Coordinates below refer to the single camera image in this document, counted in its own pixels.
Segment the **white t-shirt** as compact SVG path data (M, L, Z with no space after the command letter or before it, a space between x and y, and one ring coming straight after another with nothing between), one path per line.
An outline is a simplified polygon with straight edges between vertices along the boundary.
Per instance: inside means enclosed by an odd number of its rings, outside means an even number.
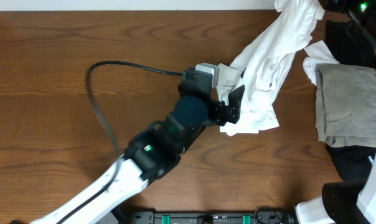
M318 0L277 0L279 17L234 59L230 65L219 64L217 94L231 105L228 94L245 87L240 119L227 123L220 132L257 134L280 124L273 108L296 52L307 47L312 31L323 18Z

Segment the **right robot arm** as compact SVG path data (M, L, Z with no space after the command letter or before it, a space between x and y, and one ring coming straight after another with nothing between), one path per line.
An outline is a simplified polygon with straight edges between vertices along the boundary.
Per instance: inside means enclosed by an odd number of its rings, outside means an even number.
M376 48L376 0L332 1L327 8L348 14ZM375 222L376 165L367 179L325 184L320 197L295 206L291 221L299 224Z

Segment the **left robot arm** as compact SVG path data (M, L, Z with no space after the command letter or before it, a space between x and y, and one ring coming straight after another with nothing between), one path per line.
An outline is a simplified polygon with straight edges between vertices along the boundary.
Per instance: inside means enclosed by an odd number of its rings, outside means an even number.
M244 91L244 86L233 90L228 105L192 94L183 96L164 121L150 124L130 140L124 154L100 178L36 222L98 223L175 168L206 126L236 123Z

